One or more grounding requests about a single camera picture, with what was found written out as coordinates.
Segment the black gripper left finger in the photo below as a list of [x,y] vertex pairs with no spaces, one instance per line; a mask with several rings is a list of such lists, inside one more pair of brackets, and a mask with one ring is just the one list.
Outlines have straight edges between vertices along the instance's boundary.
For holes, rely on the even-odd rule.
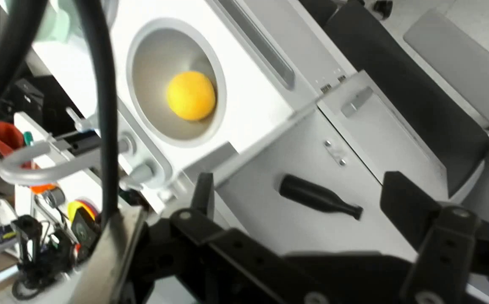
[[210,205],[215,202],[213,175],[203,173],[194,186],[188,208],[174,212],[171,225],[194,247],[208,249],[216,257],[242,266],[274,266],[282,259],[242,234],[237,229],[221,229],[208,215]]

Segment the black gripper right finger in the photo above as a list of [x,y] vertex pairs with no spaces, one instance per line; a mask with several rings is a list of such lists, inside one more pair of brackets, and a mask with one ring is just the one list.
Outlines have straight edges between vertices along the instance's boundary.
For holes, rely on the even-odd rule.
[[386,173],[381,212],[416,251],[403,300],[467,300],[479,220],[458,207],[441,207],[401,173]]

